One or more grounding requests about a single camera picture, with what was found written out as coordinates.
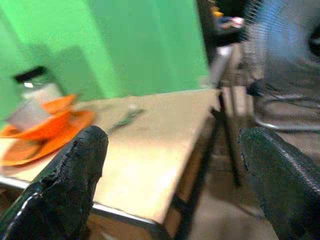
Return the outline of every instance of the green wall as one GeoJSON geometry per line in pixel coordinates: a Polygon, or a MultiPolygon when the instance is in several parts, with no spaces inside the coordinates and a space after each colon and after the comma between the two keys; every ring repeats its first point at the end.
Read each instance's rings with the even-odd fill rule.
{"type": "MultiPolygon", "coordinates": [[[[208,74],[194,0],[2,0],[0,10],[25,62],[81,100],[198,89],[208,74]]],[[[4,61],[16,57],[12,47],[4,61]]]]}

